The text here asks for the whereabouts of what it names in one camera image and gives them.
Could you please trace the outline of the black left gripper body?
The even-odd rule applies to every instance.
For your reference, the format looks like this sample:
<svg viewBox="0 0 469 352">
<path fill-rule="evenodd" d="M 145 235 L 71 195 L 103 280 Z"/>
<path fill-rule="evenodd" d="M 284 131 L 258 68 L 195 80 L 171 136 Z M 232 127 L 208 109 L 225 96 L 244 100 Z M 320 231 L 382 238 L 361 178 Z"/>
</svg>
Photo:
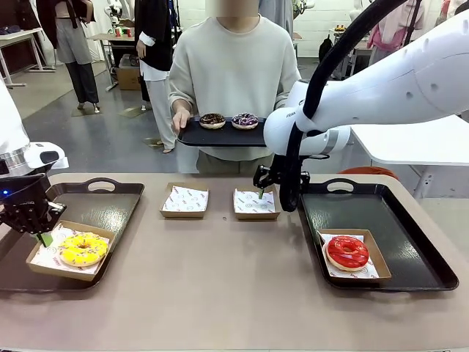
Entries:
<svg viewBox="0 0 469 352">
<path fill-rule="evenodd" d="M 46 220 L 47 190 L 45 174 L 3 177 L 1 179 L 1 220 Z"/>
</svg>

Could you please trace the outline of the person's right hand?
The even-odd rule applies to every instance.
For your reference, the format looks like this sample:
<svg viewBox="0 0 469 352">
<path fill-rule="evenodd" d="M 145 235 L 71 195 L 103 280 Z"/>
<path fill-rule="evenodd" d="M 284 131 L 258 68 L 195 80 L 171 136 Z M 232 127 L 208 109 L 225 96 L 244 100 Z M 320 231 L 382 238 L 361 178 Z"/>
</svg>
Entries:
<svg viewBox="0 0 469 352">
<path fill-rule="evenodd" d="M 176 134 L 183 130 L 191 119 L 191 113 L 187 109 L 179 109 L 173 116 L 173 126 Z"/>
</svg>

